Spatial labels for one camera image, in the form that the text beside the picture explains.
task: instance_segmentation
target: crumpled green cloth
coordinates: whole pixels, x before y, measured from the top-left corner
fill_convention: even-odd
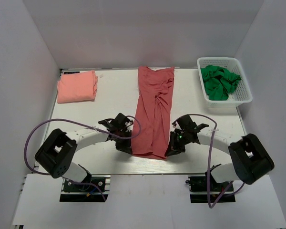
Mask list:
[[[230,72],[226,68],[208,65],[201,69],[204,88],[209,100],[227,100],[229,93],[233,93],[239,81],[240,75]]]

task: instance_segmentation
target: folded red cloth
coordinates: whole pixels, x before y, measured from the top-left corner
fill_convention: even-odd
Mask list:
[[[139,67],[140,96],[135,117],[141,134],[131,139],[133,155],[165,159],[170,136],[170,113],[174,88],[174,67],[152,70]],[[133,135],[139,131],[135,122]]]

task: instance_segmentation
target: pink towel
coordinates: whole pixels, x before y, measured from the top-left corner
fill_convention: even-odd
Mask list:
[[[57,103],[71,103],[94,100],[97,92],[95,71],[63,74],[57,83]]]
[[[140,96],[135,117],[141,134],[131,140],[133,155],[165,159],[170,136],[170,113],[174,88],[174,67],[151,70],[139,67]],[[135,122],[133,135],[139,131]]]

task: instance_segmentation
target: laundry basket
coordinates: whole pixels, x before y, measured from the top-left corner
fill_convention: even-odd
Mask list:
[[[204,98],[207,106],[212,108],[224,108],[224,107],[237,107],[243,103],[249,103],[252,101],[252,95],[248,86],[248,82],[245,73],[242,69],[240,62],[235,58],[229,57],[201,57],[197,60],[200,83]],[[205,93],[204,82],[202,79],[201,68],[205,68],[208,65],[220,66],[228,69],[230,72],[240,75],[242,80],[239,82],[234,93],[229,94],[229,98],[225,101],[209,100],[209,96]]]

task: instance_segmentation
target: red cloth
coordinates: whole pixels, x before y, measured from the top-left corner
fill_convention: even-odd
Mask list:
[[[142,131],[131,139],[133,155],[163,160],[170,137],[174,67],[154,71],[141,66],[138,77],[140,96],[135,117]],[[135,122],[133,135],[138,131]]]

